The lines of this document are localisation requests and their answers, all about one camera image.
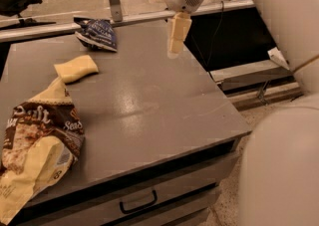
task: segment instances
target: black drawer handle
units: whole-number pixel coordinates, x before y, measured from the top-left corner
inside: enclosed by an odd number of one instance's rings
[[[121,201],[120,202],[120,209],[121,209],[122,213],[131,214],[131,213],[138,212],[138,211],[140,211],[142,209],[145,209],[145,208],[147,208],[149,206],[154,205],[155,203],[158,202],[158,195],[157,195],[157,192],[155,190],[152,191],[152,194],[153,194],[154,200],[152,200],[150,203],[147,203],[145,205],[142,205],[142,206],[139,206],[139,207],[136,207],[136,208],[133,208],[133,209],[128,209],[128,210],[125,209],[124,208],[124,203]]]

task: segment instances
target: brown snack bag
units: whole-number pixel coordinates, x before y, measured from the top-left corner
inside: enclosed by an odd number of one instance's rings
[[[59,77],[15,107],[8,119],[0,167],[0,224],[9,224],[39,192],[78,160],[84,130]]]

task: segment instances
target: table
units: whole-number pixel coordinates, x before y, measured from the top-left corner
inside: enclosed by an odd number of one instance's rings
[[[17,225],[196,225],[250,133],[188,49],[166,53],[165,21],[115,29],[116,53],[74,35],[11,46],[0,136],[11,110],[45,90],[54,64],[89,54],[100,72],[68,85],[86,132],[80,160],[30,201]]]

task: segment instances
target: floor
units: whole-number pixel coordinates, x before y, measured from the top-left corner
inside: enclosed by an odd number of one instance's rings
[[[150,0],[121,0],[124,15],[161,11],[164,3],[150,3]],[[214,0],[205,0],[204,4],[211,4]],[[109,0],[43,0],[41,5],[33,5],[22,13],[24,17],[33,17],[37,21],[55,21],[58,23],[72,22],[73,17],[88,16],[92,18],[108,18],[111,16]],[[14,18],[0,18],[0,27],[16,22]],[[300,94],[296,83],[269,88],[265,95],[268,101],[266,106],[257,98],[257,91],[229,96],[229,99],[238,108],[240,113],[252,127],[273,112],[282,104],[289,103]],[[248,137],[239,145],[242,153]],[[215,204],[209,208],[209,216],[200,226],[235,226],[238,215],[238,174],[240,159],[228,178],[221,184],[222,194]]]

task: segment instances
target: drawer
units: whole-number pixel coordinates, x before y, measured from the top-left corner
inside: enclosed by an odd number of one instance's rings
[[[189,214],[184,217],[173,220],[171,222],[165,223],[162,226],[195,226],[205,222],[208,218],[208,215],[209,215],[209,209],[204,208],[192,214]]]
[[[98,226],[131,216],[227,177],[238,158],[237,152],[221,156],[147,182],[92,199],[19,225],[86,225]]]
[[[190,222],[202,222],[205,218],[196,218],[196,212],[202,212],[211,204],[215,203],[220,190],[218,187],[212,190],[202,191],[182,198],[181,200],[168,204],[166,206],[160,206],[156,210],[137,216],[130,220],[120,223],[107,223],[104,226],[173,226],[183,225]]]

